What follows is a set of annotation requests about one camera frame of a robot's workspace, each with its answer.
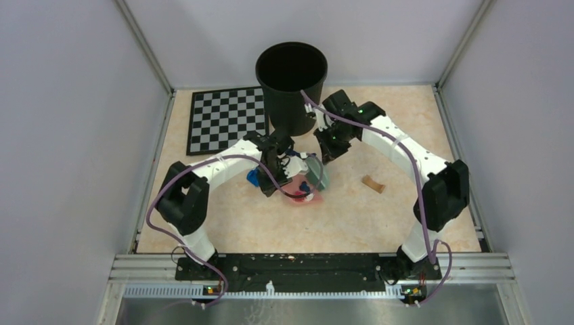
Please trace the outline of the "teal hand brush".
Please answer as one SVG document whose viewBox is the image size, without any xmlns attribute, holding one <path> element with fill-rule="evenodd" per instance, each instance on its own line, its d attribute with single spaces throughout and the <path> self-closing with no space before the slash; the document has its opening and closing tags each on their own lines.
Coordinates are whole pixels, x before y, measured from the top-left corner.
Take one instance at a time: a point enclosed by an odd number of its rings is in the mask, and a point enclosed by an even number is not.
<svg viewBox="0 0 574 325">
<path fill-rule="evenodd" d="M 308 166 L 306 178 L 310 186 L 313 186 L 318 191 L 326 190 L 330 185 L 330 177 L 327 168 L 321 160 L 314 154 L 311 154 L 305 159 Z"/>
</svg>

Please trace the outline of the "pink dustpan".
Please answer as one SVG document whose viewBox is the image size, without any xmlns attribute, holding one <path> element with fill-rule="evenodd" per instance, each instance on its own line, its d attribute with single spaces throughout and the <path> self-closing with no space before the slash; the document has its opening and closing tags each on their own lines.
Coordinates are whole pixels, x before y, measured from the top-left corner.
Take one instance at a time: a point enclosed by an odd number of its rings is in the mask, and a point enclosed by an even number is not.
<svg viewBox="0 0 574 325">
<path fill-rule="evenodd" d="M 296 196 L 296 198 L 283 196 L 284 201 L 294 207 L 322 203 L 324 199 L 317 190 L 313 193 L 302 193 L 299 191 L 299 185 L 302 181 L 306 181 L 308 183 L 308 180 L 304 175 L 296 175 L 289 184 L 282 186 L 282 189 L 285 192 L 292 196 Z"/>
</svg>

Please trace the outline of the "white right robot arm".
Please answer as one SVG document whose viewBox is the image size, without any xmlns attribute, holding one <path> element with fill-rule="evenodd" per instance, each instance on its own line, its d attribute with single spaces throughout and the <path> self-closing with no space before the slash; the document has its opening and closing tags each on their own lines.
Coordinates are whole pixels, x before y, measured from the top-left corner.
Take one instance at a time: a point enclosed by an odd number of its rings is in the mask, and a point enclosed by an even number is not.
<svg viewBox="0 0 574 325">
<path fill-rule="evenodd" d="M 327 165 L 346 154 L 356 139 L 386 156 L 415 184 L 413 213 L 418 220 L 397 251 L 397 271 L 414 279 L 424 271 L 423 259 L 435 263 L 441 232 L 468 206 L 469 169 L 433 154 L 402 131 L 374 102 L 357 105 L 343 90 L 316 104 L 307 95 L 305 110 L 313 115 L 322 162 Z"/>
</svg>

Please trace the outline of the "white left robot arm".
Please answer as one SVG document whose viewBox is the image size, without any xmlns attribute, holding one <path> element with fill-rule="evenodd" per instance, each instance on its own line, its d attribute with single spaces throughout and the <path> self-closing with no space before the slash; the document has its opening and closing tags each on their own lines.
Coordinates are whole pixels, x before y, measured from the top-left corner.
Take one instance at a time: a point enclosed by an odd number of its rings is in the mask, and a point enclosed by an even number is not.
<svg viewBox="0 0 574 325">
<path fill-rule="evenodd" d="M 192 258 L 191 270 L 198 278 L 208 280 L 217 271 L 213 259 L 217 250 L 203 226 L 210 194 L 235 176 L 258 169 L 259 187 L 271 196 L 291 180 L 282 161 L 293 146 L 294 141 L 283 131 L 271 135 L 249 131 L 208 159 L 190 165 L 177 161 L 169 167 L 152 208 L 172 227 L 170 236 Z"/>
</svg>

